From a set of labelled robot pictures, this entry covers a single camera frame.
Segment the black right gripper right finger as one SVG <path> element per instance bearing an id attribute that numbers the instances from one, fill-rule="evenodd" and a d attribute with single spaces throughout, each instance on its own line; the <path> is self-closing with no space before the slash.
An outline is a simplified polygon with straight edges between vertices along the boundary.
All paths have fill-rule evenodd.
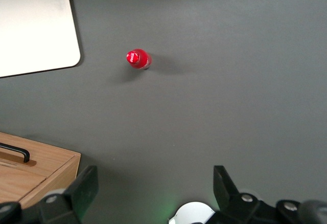
<path id="1" fill-rule="evenodd" d="M 299 202 L 282 199 L 273 207 L 253 194 L 239 192 L 224 166 L 214 167 L 213 191 L 219 210 L 207 223 L 301 223 Z"/>

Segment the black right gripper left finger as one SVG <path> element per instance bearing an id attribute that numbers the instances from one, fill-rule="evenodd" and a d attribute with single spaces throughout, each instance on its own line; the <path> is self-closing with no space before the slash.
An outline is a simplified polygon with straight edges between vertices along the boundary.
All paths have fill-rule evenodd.
<path id="1" fill-rule="evenodd" d="M 30 207 L 1 203 L 1 223 L 82 223 L 98 190 L 97 166 L 88 166 L 66 189 L 50 192 Z"/>

